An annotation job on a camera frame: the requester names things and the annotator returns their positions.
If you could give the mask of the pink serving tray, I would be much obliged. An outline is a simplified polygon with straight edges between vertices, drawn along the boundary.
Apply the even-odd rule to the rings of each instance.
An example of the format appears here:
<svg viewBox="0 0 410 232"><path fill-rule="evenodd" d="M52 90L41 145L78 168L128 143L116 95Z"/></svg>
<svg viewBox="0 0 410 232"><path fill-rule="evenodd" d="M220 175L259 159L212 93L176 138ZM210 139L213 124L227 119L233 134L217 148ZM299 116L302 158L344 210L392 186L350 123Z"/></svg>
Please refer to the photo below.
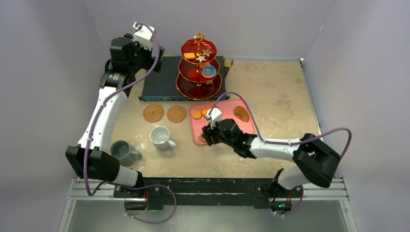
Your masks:
<svg viewBox="0 0 410 232"><path fill-rule="evenodd" d="M198 145L213 145L219 142L232 145L237 141L246 143L247 134L256 137L255 128L241 99L219 101L214 103L194 106L189 110L193 139ZM234 112L235 108L242 107L241 112L248 115L248 121L238 118Z"/></svg>

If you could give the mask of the round biscuit tray corner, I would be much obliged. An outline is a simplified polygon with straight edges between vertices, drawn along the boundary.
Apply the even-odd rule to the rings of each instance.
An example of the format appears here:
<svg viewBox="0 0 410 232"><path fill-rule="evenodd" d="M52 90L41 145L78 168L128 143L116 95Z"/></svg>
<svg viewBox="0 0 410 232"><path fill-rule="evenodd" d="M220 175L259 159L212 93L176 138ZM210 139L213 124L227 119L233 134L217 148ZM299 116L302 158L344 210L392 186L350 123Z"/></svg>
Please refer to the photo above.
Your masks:
<svg viewBox="0 0 410 232"><path fill-rule="evenodd" d="M204 143L206 142L206 139L202 135L199 135L198 138L201 142L204 142Z"/></svg>

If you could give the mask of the square yellow biscuit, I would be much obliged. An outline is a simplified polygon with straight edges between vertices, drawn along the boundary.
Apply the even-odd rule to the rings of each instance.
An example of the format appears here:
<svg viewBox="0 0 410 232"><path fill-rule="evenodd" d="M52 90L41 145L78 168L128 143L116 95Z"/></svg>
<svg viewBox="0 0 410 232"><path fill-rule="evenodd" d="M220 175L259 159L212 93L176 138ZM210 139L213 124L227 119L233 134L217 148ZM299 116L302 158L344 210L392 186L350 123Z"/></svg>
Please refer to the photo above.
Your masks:
<svg viewBox="0 0 410 232"><path fill-rule="evenodd" d="M196 54L194 52L183 53L183 58L186 60L196 59Z"/></svg>

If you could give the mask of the red three-tier cake stand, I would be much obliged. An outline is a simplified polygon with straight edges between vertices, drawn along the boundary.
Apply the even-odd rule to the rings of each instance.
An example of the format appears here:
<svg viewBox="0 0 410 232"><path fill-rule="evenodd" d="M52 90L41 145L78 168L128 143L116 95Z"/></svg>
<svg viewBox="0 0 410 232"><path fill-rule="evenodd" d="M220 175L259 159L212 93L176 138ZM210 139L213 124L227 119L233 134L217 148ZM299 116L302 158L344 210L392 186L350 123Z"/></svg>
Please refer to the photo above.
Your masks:
<svg viewBox="0 0 410 232"><path fill-rule="evenodd" d="M210 49L213 52L210 57L205 57L207 60L205 62L198 63L195 59L186 60L183 58L183 53L190 52L194 52L196 57L202 56L202 50L204 49ZM203 33L198 32L191 39L184 42L181 46L180 53L182 55L182 60L178 64L178 71L181 76L191 83L197 83L198 86L201 86L201 84L209 85L213 83L213 80L219 74L220 64L216 61L218 49L211 40L207 39ZM206 79L201 74L202 68L208 64L213 65L217 70L217 74L211 79Z"/></svg>

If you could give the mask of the white iced star cookie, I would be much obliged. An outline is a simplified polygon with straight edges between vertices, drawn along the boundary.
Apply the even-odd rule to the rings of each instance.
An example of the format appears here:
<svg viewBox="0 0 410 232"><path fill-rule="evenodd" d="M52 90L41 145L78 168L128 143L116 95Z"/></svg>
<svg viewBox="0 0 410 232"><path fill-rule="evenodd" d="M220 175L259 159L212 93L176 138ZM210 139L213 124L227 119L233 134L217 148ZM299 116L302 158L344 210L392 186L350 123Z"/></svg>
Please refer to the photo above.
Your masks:
<svg viewBox="0 0 410 232"><path fill-rule="evenodd" d="M206 58L205 58L205 56L198 56L195 60L196 60L198 63L202 63L202 62L207 61Z"/></svg>

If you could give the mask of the blue frosted donut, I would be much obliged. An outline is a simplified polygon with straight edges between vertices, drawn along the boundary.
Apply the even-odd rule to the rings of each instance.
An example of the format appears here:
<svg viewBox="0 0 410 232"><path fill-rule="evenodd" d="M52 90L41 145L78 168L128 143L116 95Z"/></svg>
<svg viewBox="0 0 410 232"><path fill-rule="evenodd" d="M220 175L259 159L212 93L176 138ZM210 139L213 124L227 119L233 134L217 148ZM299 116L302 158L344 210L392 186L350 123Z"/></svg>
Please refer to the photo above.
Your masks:
<svg viewBox="0 0 410 232"><path fill-rule="evenodd" d="M201 74L204 78L211 79L217 74L217 70L213 65L208 64L202 68Z"/></svg>

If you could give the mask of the brown centred star cookie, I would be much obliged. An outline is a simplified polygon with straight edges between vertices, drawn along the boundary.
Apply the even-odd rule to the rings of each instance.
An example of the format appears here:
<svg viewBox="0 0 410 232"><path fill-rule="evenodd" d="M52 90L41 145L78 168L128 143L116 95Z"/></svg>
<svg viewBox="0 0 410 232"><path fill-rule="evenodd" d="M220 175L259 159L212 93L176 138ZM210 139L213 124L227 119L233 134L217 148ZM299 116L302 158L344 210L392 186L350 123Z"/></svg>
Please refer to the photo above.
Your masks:
<svg viewBox="0 0 410 232"><path fill-rule="evenodd" d="M210 49L202 50L202 56L210 57L213 52Z"/></svg>

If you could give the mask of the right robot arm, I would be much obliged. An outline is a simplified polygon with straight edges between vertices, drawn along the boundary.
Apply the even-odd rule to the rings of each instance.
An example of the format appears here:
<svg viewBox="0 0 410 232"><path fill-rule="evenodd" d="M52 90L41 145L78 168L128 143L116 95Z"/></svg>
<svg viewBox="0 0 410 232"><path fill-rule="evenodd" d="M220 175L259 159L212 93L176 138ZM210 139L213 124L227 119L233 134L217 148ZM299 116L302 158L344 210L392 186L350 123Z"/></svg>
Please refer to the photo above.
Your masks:
<svg viewBox="0 0 410 232"><path fill-rule="evenodd" d="M244 133L233 119L224 119L214 126L202 128L206 143L223 143L242 158L272 158L292 161L295 166L278 171L271 184L272 192L284 196L294 187L312 183L322 188L331 185L341 160L341 155L322 140L314 140L314 135L306 133L294 140L263 141L256 134Z"/></svg>

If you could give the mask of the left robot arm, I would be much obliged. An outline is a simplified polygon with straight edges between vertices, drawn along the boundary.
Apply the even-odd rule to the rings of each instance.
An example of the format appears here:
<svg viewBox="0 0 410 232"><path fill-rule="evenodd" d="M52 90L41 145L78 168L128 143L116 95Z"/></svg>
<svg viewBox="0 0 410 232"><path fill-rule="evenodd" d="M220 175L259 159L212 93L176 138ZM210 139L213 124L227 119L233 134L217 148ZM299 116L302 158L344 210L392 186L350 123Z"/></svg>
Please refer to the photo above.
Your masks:
<svg viewBox="0 0 410 232"><path fill-rule="evenodd" d="M67 147L65 152L90 196L105 183L125 186L125 191L133 198L144 193L142 173L120 164L110 154L109 142L131 88L152 72L160 71L162 53L155 34L126 34L111 41L111 58L104 67L90 122L77 145Z"/></svg>

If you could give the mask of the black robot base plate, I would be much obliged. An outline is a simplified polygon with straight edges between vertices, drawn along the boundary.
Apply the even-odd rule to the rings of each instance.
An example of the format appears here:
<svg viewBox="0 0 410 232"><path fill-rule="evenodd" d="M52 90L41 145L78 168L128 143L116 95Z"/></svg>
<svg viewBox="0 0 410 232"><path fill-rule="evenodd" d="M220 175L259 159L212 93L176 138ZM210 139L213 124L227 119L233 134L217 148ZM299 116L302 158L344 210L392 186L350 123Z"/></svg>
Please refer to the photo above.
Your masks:
<svg viewBox="0 0 410 232"><path fill-rule="evenodd" d="M269 178L176 178L176 177L145 177L147 189L131 190L116 187L115 193L132 197L144 197L149 210L162 210L165 205L178 205L174 193L253 193L259 200L252 199L240 205L235 202L228 206L252 206L255 209L279 209L284 203L289 209L295 200L302 196L302 187L292 190L282 190Z"/></svg>

